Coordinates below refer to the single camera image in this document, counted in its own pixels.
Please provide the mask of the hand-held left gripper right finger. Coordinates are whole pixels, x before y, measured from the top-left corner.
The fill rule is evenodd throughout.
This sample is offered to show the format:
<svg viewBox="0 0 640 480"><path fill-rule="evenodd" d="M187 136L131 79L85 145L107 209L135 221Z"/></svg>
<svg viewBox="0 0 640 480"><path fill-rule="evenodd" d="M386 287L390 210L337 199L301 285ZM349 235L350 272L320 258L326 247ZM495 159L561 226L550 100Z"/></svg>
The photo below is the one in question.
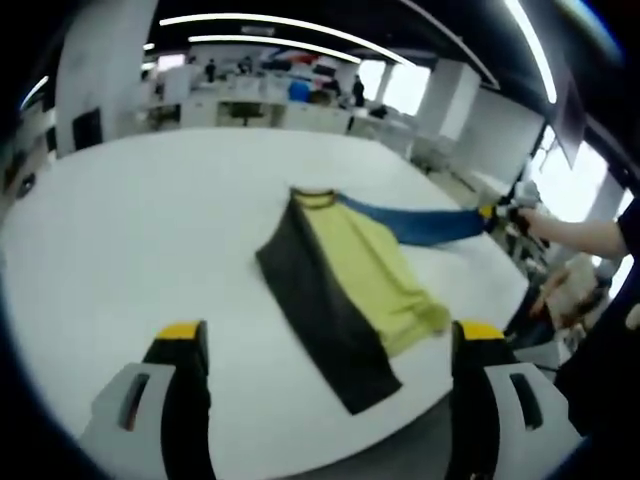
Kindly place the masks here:
<svg viewBox="0 0 640 480"><path fill-rule="evenodd" d="M552 370L522 362L503 332L476 321L452 323L448 479L547 479L582 437Z"/></svg>

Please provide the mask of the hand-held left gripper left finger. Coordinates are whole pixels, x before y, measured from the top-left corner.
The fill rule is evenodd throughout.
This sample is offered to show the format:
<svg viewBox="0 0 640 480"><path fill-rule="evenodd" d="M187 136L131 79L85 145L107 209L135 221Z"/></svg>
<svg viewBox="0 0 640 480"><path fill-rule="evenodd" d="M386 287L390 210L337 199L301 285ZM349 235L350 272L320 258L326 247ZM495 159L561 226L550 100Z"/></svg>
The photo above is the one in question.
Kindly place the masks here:
<svg viewBox="0 0 640 480"><path fill-rule="evenodd" d="M164 327L95 397L79 443L111 479L213 479L204 320Z"/></svg>

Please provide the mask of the person's right hand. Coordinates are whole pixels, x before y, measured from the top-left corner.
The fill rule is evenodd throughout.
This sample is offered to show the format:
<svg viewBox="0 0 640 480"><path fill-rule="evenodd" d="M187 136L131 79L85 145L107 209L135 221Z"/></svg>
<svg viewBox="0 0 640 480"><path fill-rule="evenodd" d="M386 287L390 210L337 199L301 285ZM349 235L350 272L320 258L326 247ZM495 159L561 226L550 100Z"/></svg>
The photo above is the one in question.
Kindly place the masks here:
<svg viewBox="0 0 640 480"><path fill-rule="evenodd" d="M537 210L532 208L518 208L516 210L515 223L519 230L532 237L536 237L543 241L548 241L548 234L545 230L544 215L541 215Z"/></svg>

